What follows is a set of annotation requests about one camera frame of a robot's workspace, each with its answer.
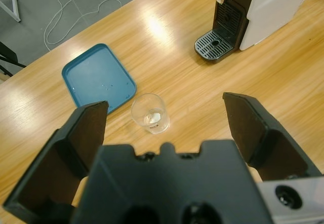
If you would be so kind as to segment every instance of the wood grain surface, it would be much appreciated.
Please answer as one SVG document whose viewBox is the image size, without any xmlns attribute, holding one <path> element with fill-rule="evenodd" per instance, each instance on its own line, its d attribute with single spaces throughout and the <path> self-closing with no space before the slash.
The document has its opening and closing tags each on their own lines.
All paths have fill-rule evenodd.
<svg viewBox="0 0 324 224">
<path fill-rule="evenodd" d="M 75 109 L 63 66 L 98 43 L 134 78 L 136 96 L 158 94 L 171 119 L 152 135 L 132 121 L 131 100 L 108 116 L 104 144 L 141 154 L 169 141 L 196 152 L 204 139 L 231 138 L 222 94 L 235 92 L 256 97 L 324 172 L 323 3 L 305 0 L 289 24 L 218 64 L 194 51 L 212 28 L 215 0 L 134 0 L 95 23 L 0 85 L 0 202 Z M 21 223 L 2 209 L 0 219 Z"/>
</svg>

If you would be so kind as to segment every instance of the blue tray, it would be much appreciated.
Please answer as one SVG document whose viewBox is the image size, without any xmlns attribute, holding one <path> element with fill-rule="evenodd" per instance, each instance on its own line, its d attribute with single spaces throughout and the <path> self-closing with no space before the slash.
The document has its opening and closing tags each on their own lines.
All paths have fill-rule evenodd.
<svg viewBox="0 0 324 224">
<path fill-rule="evenodd" d="M 62 76 L 77 107 L 106 100 L 109 114 L 136 93 L 134 80 L 105 44 L 73 59 L 64 66 Z"/>
</svg>

